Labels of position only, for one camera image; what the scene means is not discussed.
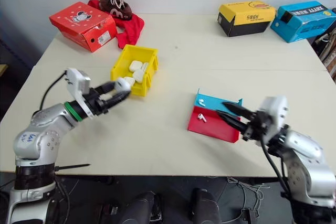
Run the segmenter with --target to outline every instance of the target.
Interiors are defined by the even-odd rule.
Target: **green ring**
[[[70,103],[66,102],[64,104],[65,108],[68,110],[68,112],[70,112],[71,115],[74,116],[74,118],[80,122],[80,121],[83,121],[83,119],[80,117],[79,114],[77,114],[77,112],[73,109],[73,107],[71,107]]]

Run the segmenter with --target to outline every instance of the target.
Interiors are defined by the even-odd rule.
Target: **white label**
[[[30,132],[30,131],[23,133],[19,138],[17,147],[27,148],[31,143],[34,142],[34,139],[36,138],[37,134],[38,132]]]
[[[106,31],[98,38],[98,43],[102,46],[111,39],[109,31]]]

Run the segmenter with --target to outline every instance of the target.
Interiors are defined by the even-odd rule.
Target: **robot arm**
[[[217,111],[226,123],[242,133],[244,140],[256,140],[263,148],[285,191],[283,196],[291,202],[294,221],[297,224],[330,223],[336,216],[335,175],[316,141],[284,125],[287,99],[268,97],[256,112],[233,103],[223,105],[250,120],[244,124],[228,113]],[[287,179],[284,174],[280,175],[269,154],[285,163]]]
[[[10,191],[7,224],[29,223],[20,222],[29,219],[56,222],[53,218],[58,216],[58,203],[52,196],[57,182],[55,161],[63,136],[86,117],[107,113],[131,92],[130,85],[122,78],[90,88],[90,78],[76,69],[67,69],[66,80],[75,100],[38,111],[28,128],[14,140],[16,179]],[[112,98],[100,98],[113,89],[116,92]]]

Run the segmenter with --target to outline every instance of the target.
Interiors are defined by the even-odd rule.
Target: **yellow bin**
[[[135,82],[131,92],[144,97],[152,84],[153,75],[158,69],[157,58],[157,49],[126,45],[111,70],[111,80],[115,81],[118,77],[132,77],[133,73],[129,70],[129,66],[134,60],[142,63],[148,62],[142,83]]]

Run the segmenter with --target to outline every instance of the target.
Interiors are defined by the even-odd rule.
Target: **brown shoe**
[[[132,18],[132,10],[124,0],[100,0],[99,8],[109,12],[112,17],[129,20]]]

